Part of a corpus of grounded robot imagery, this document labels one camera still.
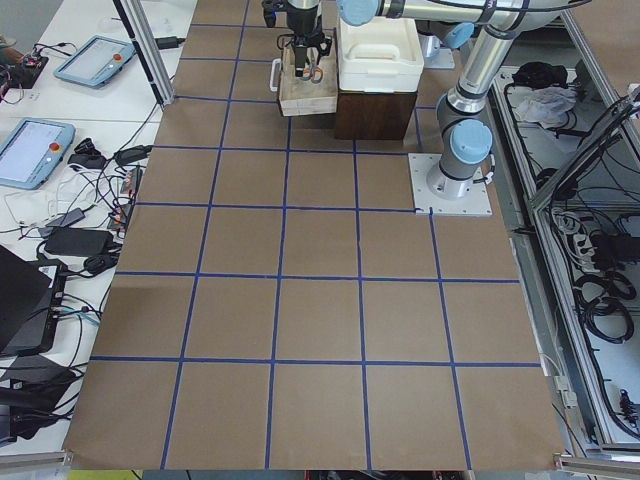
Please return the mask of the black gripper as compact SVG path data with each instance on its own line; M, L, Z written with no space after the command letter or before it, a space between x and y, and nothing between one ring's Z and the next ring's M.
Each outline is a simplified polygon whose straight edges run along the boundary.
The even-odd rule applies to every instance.
M309 35L281 34L277 37L276 45L280 50L290 47L294 52L295 76L302 77L307 64L307 51L315 48L317 59L328 56L331 52L333 39L322 29Z

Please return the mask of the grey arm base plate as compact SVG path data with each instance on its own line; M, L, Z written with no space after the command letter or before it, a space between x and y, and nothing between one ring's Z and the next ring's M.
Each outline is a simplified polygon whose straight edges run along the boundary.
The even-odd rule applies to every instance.
M408 155L414 212L417 215L490 217L493 214L481 168L466 180L453 180L440 169L440 154Z

